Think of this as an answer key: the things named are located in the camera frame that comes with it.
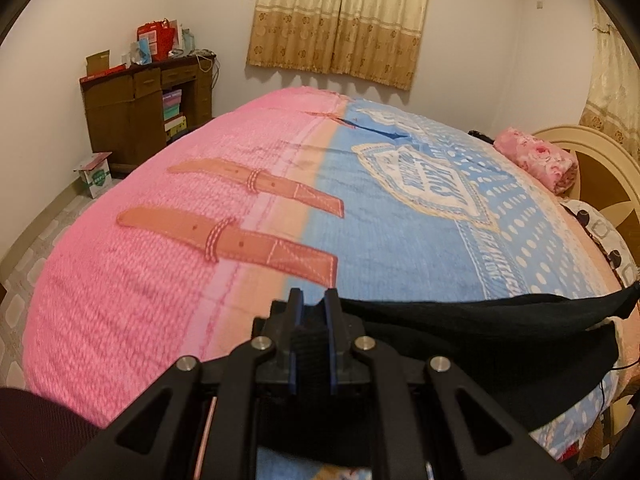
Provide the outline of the black garment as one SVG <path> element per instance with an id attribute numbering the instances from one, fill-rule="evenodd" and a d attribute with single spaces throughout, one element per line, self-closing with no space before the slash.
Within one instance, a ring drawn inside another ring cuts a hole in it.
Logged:
<path id="1" fill-rule="evenodd" d="M 472 302 L 342 298 L 344 315 L 400 356 L 444 356 L 549 453 L 561 456 L 589 430 L 621 382 L 616 324 L 636 312 L 639 285 L 601 297 L 533 294 Z"/>

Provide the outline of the blue pink bedspread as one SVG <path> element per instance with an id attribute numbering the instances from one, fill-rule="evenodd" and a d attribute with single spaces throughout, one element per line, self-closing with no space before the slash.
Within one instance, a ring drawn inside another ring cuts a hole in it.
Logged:
<path id="1" fill-rule="evenodd" d="M 73 223 L 32 296 L 26 382 L 91 425 L 82 451 L 182 356 L 213 361 L 267 336 L 253 479 L 376 479 L 369 374 L 329 347 L 330 288 L 472 302 L 626 287 L 561 200 L 488 143 L 284 89 L 169 145 Z M 621 384 L 596 420 L 639 376 L 638 311 L 616 324 Z"/>

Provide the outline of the grey patterned pillow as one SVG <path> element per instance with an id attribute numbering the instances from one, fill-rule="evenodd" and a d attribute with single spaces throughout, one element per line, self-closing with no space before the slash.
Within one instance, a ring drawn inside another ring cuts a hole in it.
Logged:
<path id="1" fill-rule="evenodd" d="M 598 246 L 616 278 L 624 287 L 639 279 L 639 268 L 622 234 L 593 206 L 581 200 L 563 198 L 561 205 L 582 226 Z"/>

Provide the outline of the white green box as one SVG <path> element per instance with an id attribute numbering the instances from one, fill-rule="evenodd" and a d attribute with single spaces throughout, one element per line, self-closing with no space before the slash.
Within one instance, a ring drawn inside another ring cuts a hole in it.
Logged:
<path id="1" fill-rule="evenodd" d="M 76 174 L 93 200 L 102 196 L 113 184 L 111 169 L 108 166 L 110 155 L 111 152 L 93 153 L 75 168 Z"/>

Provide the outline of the pink floral folded blanket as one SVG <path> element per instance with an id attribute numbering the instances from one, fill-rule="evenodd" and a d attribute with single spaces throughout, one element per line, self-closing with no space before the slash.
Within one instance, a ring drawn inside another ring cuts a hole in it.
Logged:
<path id="1" fill-rule="evenodd" d="M 576 182 L 577 158 L 536 136 L 507 128 L 496 136 L 494 148 L 554 195 L 564 194 Z"/>

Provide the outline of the cream wooden headboard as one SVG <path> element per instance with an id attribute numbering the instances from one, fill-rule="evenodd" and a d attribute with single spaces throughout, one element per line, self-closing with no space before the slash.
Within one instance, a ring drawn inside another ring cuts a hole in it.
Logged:
<path id="1" fill-rule="evenodd" d="M 623 235 L 639 247 L 639 165 L 617 142 L 586 126 L 557 126 L 534 133 L 536 138 L 573 153 L 578 177 L 568 197 L 595 206 Z"/>

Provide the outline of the beige side curtain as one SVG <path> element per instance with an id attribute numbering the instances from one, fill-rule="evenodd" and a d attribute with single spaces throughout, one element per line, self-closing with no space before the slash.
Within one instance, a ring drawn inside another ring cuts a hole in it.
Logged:
<path id="1" fill-rule="evenodd" d="M 639 161 L 639 67 L 598 0 L 590 0 L 596 50 L 579 123 L 604 133 Z"/>

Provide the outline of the brown cardboard box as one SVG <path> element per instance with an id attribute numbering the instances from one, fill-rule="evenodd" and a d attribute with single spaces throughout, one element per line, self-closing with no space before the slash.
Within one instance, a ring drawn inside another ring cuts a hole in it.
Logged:
<path id="1" fill-rule="evenodd" d="M 86 57 L 87 76 L 99 76 L 111 67 L 111 51 L 104 50 Z"/>

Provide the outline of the red gift bag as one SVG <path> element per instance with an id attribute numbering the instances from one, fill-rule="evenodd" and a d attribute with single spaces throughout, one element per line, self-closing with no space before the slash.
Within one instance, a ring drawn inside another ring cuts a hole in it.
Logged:
<path id="1" fill-rule="evenodd" d="M 176 29 L 171 21 L 145 23 L 137 28 L 137 40 L 148 40 L 153 62 L 165 61 L 174 47 Z"/>

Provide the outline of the beige window curtain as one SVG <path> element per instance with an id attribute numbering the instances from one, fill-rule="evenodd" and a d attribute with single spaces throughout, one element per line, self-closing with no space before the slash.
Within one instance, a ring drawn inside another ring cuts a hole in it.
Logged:
<path id="1" fill-rule="evenodd" d="M 256 0 L 246 62 L 412 87 L 428 0 Z"/>

